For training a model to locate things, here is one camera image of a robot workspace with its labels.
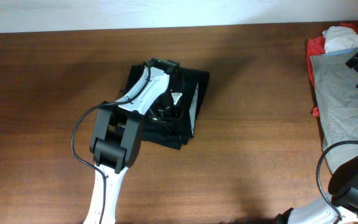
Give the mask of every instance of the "black cloth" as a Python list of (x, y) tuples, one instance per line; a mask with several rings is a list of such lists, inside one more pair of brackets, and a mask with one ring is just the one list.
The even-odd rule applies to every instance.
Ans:
[[(133, 65), (129, 73), (124, 93), (127, 93), (143, 74), (143, 65)], [(171, 86), (172, 92), (183, 93), (180, 98), (181, 108), (184, 110), (183, 117), (179, 122), (174, 123), (172, 128), (155, 124), (145, 119), (142, 133), (143, 141), (150, 141), (172, 149), (180, 149), (182, 144), (187, 144), (189, 138), (193, 138), (190, 124), (189, 108), (198, 83), (198, 98), (196, 106), (196, 119), (200, 112), (201, 104), (206, 93), (209, 80), (209, 72), (180, 68), (181, 78), (174, 80)]]

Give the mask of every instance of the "white cloth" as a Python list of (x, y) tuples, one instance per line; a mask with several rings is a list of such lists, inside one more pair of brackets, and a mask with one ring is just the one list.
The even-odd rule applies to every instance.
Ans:
[(323, 32), (323, 36), (326, 39), (326, 53), (358, 47), (358, 35), (348, 27), (332, 26)]

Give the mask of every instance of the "red cloth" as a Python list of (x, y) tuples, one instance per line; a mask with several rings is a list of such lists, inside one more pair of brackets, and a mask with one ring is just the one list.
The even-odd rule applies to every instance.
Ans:
[[(353, 24), (347, 24), (345, 22), (341, 22), (339, 24), (339, 26), (351, 28), (358, 35), (358, 29)], [(314, 39), (309, 39), (308, 45), (306, 47), (306, 57), (307, 57), (307, 61), (308, 61), (309, 79), (313, 86), (314, 86), (314, 76), (313, 76), (313, 68), (311, 66), (310, 56), (325, 54), (326, 53), (326, 51), (324, 50), (325, 42), (326, 42), (326, 39), (324, 37), (317, 37)], [(320, 117), (318, 107), (313, 108), (312, 115), (315, 117)]]

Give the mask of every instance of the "table surface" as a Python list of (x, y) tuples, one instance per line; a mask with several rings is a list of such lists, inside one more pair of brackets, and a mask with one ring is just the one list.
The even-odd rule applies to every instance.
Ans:
[[(335, 25), (0, 34), (0, 223), (85, 219), (94, 171), (71, 154), (72, 128), (91, 106), (118, 98), (130, 66), (151, 57), (209, 71), (209, 86), (187, 146), (142, 143), (117, 222), (270, 218), (314, 200), (321, 136), (306, 41)], [(75, 142), (89, 161), (94, 119)], [(330, 176), (324, 168), (325, 186)]]

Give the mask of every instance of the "white backdrop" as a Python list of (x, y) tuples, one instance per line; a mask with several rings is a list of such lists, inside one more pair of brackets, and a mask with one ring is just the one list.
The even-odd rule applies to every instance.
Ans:
[(358, 20), (358, 0), (0, 0), (0, 32)]

